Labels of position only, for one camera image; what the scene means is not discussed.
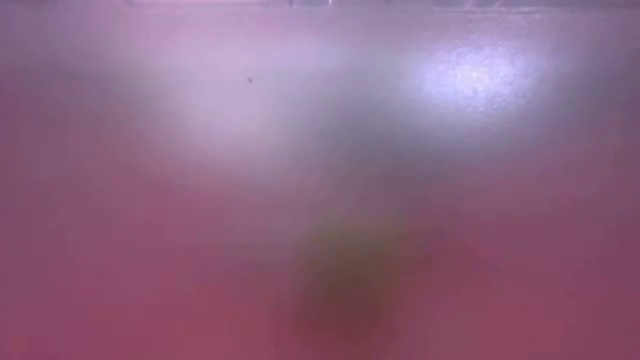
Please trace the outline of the translucent pink plastic bin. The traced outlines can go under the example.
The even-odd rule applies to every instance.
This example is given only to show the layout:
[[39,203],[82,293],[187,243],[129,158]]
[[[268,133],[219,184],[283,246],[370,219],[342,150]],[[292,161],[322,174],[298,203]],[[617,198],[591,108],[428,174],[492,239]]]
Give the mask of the translucent pink plastic bin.
[[0,360],[640,360],[640,4],[0,1]]

